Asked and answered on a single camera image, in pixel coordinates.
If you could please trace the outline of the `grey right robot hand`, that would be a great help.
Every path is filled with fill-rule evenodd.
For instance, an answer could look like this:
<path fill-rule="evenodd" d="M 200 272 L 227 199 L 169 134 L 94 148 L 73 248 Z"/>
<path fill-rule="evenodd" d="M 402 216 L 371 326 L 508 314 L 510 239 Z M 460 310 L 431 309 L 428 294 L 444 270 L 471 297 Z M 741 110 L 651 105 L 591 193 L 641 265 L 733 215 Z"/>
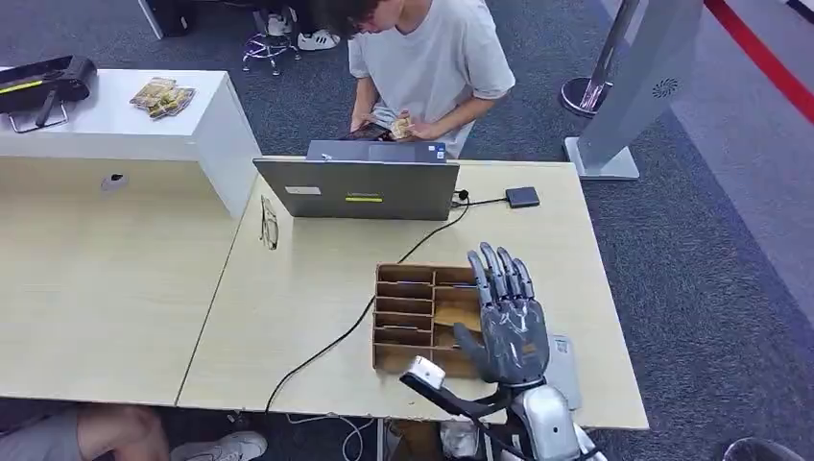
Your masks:
<path fill-rule="evenodd" d="M 550 348 L 545 317 L 525 263 L 487 242 L 469 251 L 478 295 L 481 340 L 453 325 L 460 349 L 487 383 L 524 386 L 544 381 Z"/>

